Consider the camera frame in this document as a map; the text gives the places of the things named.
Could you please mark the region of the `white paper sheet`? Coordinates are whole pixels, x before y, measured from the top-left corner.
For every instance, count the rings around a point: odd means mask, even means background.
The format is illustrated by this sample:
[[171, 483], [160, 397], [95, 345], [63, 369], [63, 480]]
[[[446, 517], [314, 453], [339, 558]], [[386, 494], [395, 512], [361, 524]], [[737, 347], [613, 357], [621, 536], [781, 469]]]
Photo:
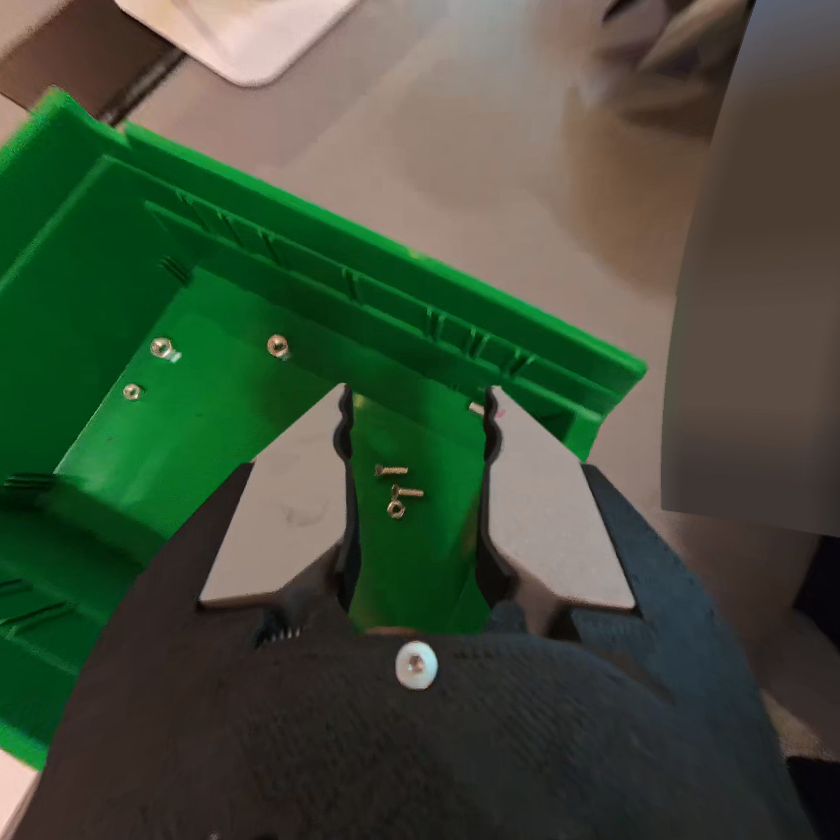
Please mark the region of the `white paper sheet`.
[[1, 838], [12, 838], [28, 809], [40, 773], [1, 750]]

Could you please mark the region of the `white document stand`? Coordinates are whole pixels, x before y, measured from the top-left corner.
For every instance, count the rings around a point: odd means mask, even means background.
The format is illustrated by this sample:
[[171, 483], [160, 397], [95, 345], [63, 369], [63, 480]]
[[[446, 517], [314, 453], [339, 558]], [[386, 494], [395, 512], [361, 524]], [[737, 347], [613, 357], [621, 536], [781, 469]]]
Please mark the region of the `white document stand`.
[[357, 1], [117, 1], [134, 20], [224, 80], [279, 78]]

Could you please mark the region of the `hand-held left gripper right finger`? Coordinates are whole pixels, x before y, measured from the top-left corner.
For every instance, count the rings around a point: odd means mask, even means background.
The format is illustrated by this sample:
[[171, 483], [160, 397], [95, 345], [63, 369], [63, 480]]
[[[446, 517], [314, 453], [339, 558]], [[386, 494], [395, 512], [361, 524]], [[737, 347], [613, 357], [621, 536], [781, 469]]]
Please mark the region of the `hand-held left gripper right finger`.
[[632, 613], [635, 598], [584, 464], [498, 385], [486, 394], [476, 582], [549, 636], [576, 608]]

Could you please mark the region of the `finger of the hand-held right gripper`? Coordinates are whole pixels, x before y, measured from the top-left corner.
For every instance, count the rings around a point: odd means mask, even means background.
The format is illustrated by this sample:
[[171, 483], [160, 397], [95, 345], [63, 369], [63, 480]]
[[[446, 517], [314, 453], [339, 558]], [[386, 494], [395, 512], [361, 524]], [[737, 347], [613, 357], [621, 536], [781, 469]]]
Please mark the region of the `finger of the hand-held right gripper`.
[[663, 70], [689, 56], [715, 67], [739, 50], [752, 11], [753, 1], [688, 2], [647, 48], [637, 71]]

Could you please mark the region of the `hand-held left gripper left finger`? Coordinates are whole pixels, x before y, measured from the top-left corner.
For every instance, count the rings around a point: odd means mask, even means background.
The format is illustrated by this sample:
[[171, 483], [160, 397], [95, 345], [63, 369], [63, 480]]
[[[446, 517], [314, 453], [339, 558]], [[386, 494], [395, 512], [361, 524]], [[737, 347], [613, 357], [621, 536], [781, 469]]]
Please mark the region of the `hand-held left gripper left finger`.
[[361, 570], [353, 425], [352, 390], [339, 384], [257, 454], [199, 595], [202, 607], [294, 613], [331, 593], [349, 608]]

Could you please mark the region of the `green plastic bin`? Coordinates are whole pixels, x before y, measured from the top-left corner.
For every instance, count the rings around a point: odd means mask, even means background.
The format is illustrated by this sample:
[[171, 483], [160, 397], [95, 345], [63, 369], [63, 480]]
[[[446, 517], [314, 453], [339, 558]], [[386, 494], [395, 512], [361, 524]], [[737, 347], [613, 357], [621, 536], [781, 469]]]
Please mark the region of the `green plastic bin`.
[[[586, 459], [648, 369], [234, 167], [113, 129], [58, 89], [2, 148], [1, 219], [2, 750], [36, 771], [135, 578], [334, 386], [353, 393], [353, 622], [454, 634], [488, 614], [471, 404], [500, 385]], [[275, 333], [289, 360], [269, 354]], [[181, 359], [153, 357], [156, 337]], [[425, 492], [400, 500], [400, 520], [386, 513], [394, 484]]]

